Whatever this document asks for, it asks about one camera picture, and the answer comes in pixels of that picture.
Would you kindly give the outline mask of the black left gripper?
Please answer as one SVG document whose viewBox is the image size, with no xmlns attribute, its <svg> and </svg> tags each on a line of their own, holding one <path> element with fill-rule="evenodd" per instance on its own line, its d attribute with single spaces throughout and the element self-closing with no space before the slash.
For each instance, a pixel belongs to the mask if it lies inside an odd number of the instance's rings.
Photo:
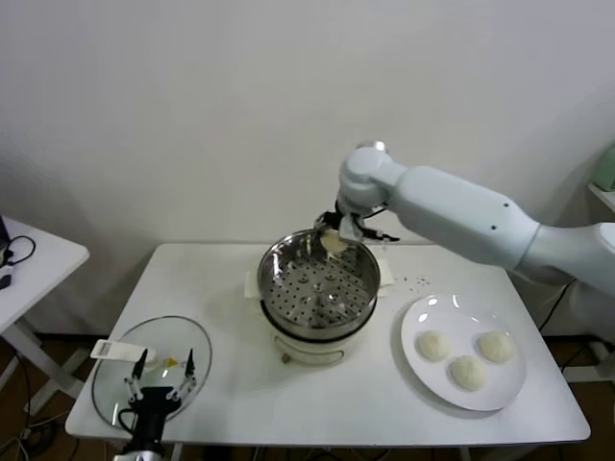
<svg viewBox="0 0 615 461">
<path fill-rule="evenodd" d="M 182 400 L 196 385 L 193 350 L 184 367 L 184 379 L 174 387 L 146 387 L 141 391 L 140 378 L 145 368 L 147 350 L 144 350 L 124 378 L 129 393 L 129 408 L 135 414 L 132 441 L 137 445 L 154 445 L 161 441 L 167 417 L 180 409 Z"/>
</svg>

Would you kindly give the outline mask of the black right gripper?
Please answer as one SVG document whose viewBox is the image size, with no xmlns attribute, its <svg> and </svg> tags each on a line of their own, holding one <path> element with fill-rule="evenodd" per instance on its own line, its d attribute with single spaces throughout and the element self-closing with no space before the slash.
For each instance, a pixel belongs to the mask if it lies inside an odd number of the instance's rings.
<svg viewBox="0 0 615 461">
<path fill-rule="evenodd" d="M 314 228 L 317 231 L 337 231 L 339 229 L 340 219 L 346 219 L 358 226 L 362 239 L 374 241 L 399 241 L 400 238 L 385 233 L 381 230 L 374 230 L 363 226 L 366 219 L 373 218 L 384 212 L 384 204 L 376 207 L 356 206 L 345 200 L 337 199 L 335 201 L 335 211 L 323 212 L 314 222 Z"/>
</svg>

